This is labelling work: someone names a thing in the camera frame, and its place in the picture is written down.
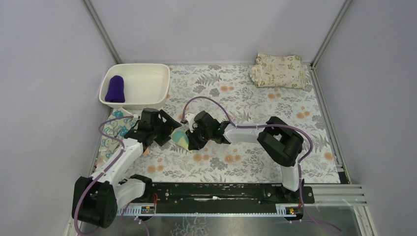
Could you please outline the yellow teal patterned towel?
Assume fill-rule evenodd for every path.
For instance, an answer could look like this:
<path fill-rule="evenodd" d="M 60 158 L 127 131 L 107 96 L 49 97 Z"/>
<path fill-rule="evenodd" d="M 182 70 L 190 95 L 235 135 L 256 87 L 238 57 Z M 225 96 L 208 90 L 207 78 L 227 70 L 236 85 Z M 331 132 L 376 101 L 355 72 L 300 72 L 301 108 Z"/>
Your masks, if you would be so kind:
<path fill-rule="evenodd" d="M 181 129 L 176 129 L 171 134 L 171 139 L 174 143 L 176 143 L 181 148 L 185 149 L 186 151 L 189 150 L 189 139 L 186 133 Z"/>

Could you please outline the purple towel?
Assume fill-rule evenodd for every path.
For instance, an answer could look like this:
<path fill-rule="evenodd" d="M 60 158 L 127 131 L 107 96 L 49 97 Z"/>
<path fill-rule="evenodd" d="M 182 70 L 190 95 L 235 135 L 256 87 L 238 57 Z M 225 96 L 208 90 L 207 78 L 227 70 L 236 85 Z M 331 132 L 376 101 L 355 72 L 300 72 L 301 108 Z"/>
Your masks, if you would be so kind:
<path fill-rule="evenodd" d="M 120 75 L 113 76 L 108 85 L 105 101 L 111 103 L 124 103 L 124 79 Z"/>

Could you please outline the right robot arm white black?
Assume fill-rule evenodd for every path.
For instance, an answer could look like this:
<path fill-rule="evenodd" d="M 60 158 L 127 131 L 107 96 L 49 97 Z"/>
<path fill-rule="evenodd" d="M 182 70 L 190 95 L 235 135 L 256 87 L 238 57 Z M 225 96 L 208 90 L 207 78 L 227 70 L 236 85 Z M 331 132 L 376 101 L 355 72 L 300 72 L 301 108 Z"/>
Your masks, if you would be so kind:
<path fill-rule="evenodd" d="M 260 144 L 270 158 L 280 166 L 284 188 L 299 190 L 299 173 L 296 167 L 302 151 L 303 137 L 278 117 L 270 117 L 263 125 L 233 125 L 230 121 L 219 122 L 209 113 L 184 116 L 189 129 L 186 135 L 189 150 L 200 150 L 208 141 L 218 144 Z"/>

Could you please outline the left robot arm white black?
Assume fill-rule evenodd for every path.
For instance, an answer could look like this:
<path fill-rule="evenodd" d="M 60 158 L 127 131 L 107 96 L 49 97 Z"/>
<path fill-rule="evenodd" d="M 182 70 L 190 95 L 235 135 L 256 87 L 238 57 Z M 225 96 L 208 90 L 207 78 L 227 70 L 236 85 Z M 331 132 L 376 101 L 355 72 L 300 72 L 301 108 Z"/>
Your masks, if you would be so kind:
<path fill-rule="evenodd" d="M 123 175 L 133 162 L 153 143 L 163 146 L 172 132 L 181 127 L 164 110 L 145 108 L 127 131 L 120 146 L 109 160 L 90 177 L 79 177 L 74 185 L 72 218 L 98 228 L 109 227 L 117 212 L 136 199 L 150 200 L 152 180 L 149 177 Z"/>

